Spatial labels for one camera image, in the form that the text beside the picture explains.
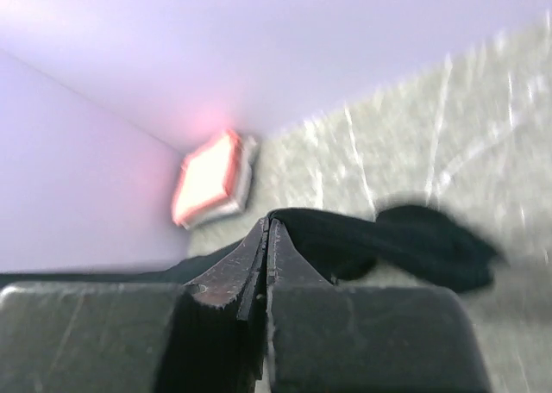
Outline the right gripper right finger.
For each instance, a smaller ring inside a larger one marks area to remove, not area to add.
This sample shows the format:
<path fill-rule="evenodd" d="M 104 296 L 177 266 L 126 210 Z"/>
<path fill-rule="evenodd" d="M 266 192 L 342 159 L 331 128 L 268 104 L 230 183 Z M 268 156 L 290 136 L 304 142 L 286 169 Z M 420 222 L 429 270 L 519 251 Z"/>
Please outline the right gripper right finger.
<path fill-rule="evenodd" d="M 267 369 L 274 392 L 488 392 L 474 327 L 451 290 L 334 286 L 273 221 Z"/>

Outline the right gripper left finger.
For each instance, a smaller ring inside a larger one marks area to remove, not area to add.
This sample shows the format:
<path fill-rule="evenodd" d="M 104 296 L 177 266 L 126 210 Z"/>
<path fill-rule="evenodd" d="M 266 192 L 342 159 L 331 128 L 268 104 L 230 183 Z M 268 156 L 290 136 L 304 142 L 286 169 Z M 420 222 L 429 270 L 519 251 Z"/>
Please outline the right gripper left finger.
<path fill-rule="evenodd" d="M 1 293 L 4 392 L 251 392 L 267 224 L 187 284 L 18 283 Z"/>

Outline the black t shirt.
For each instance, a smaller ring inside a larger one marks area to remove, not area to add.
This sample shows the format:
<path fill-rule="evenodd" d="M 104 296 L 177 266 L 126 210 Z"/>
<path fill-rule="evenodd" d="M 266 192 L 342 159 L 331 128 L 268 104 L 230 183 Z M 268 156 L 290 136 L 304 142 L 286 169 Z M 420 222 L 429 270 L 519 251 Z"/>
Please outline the black t shirt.
<path fill-rule="evenodd" d="M 499 249 L 438 209 L 395 204 L 375 220 L 320 209 L 281 208 L 267 214 L 284 224 L 292 243 L 327 281 L 352 281 L 379 262 L 456 293 L 493 283 Z"/>

